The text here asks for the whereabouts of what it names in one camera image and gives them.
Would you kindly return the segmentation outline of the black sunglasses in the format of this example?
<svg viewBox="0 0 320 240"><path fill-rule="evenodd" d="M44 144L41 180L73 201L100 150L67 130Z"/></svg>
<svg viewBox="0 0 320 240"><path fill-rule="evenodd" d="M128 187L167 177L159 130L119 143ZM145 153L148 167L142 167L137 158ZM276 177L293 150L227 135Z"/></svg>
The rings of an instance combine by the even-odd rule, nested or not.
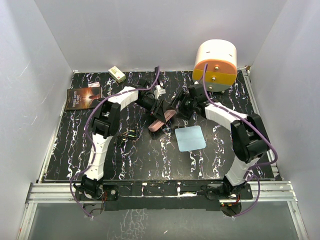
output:
<svg viewBox="0 0 320 240"><path fill-rule="evenodd" d="M129 140L137 140L139 132L137 129L129 129L119 134L114 141L114 144L118 147L123 146Z"/></svg>

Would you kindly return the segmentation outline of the dark book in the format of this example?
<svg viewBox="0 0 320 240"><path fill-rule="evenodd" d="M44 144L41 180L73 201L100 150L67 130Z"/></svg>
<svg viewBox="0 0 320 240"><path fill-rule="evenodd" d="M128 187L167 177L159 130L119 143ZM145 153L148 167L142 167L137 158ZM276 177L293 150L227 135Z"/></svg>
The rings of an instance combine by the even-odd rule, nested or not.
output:
<svg viewBox="0 0 320 240"><path fill-rule="evenodd" d="M102 97L101 87L85 87L68 89L66 92L66 111L95 108Z"/></svg>

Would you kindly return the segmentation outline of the round drawer cabinet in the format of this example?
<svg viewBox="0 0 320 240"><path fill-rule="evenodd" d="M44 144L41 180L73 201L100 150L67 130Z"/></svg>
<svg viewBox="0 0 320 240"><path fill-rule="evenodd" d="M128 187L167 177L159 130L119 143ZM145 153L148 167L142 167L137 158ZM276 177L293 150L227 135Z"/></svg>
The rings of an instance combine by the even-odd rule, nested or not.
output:
<svg viewBox="0 0 320 240"><path fill-rule="evenodd" d="M195 57L192 80L201 82L209 92L224 92L236 81L237 49L223 39L210 39L203 42Z"/></svg>

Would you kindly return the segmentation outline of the small pink card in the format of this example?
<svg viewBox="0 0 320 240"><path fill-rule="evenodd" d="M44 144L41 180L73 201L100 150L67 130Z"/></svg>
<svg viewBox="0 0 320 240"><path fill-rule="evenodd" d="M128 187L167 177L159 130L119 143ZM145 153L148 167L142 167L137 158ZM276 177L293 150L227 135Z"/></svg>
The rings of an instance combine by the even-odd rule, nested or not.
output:
<svg viewBox="0 0 320 240"><path fill-rule="evenodd" d="M99 82L93 82L93 83L89 83L88 84L88 87L89 88L98 88L98 87L100 87L101 85L100 85L100 83Z"/></svg>

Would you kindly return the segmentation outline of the light blue cleaning cloth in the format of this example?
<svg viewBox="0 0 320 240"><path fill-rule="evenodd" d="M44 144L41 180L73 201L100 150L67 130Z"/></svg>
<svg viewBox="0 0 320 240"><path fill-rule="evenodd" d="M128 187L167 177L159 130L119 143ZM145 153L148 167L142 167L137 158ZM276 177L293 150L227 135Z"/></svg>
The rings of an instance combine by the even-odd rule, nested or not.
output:
<svg viewBox="0 0 320 240"><path fill-rule="evenodd" d="M180 152L189 152L206 148L207 144L199 125L175 129Z"/></svg>

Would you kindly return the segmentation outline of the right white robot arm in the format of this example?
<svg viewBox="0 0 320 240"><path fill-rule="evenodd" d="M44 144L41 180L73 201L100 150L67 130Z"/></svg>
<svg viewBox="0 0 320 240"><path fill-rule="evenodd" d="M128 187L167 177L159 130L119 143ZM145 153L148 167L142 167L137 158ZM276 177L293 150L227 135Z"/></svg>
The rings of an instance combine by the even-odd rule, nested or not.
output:
<svg viewBox="0 0 320 240"><path fill-rule="evenodd" d="M263 157L269 148L269 138L261 117L253 113L242 114L231 110L209 98L201 84L193 84L188 92L181 90L168 105L176 116L189 120L193 113L201 115L226 128L231 133L235 157L219 186L203 185L201 191L208 199L239 196L249 180L251 168Z"/></svg>

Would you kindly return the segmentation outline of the small cream box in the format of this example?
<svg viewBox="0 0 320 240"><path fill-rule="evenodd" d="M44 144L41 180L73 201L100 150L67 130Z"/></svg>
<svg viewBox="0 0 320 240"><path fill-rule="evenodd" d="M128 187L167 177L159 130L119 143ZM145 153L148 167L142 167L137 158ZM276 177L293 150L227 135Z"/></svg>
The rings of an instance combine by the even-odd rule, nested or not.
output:
<svg viewBox="0 0 320 240"><path fill-rule="evenodd" d="M108 69L108 72L115 79L117 83L122 83L126 79L126 75L116 66L113 66L110 69Z"/></svg>

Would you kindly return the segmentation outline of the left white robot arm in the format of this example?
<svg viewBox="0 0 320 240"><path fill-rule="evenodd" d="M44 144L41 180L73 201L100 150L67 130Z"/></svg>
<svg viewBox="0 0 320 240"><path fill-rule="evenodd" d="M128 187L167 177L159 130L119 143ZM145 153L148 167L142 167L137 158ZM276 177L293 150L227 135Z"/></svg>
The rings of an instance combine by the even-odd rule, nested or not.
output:
<svg viewBox="0 0 320 240"><path fill-rule="evenodd" d="M121 111L132 103L150 112L151 116L162 123L166 122L163 101L156 99L151 89L154 85L145 79L137 84L126 86L119 93L98 99L98 105L89 119L92 143L88 166L85 169L79 186L74 184L80 193L92 200L103 195L102 179L104 164L109 144L120 127Z"/></svg>

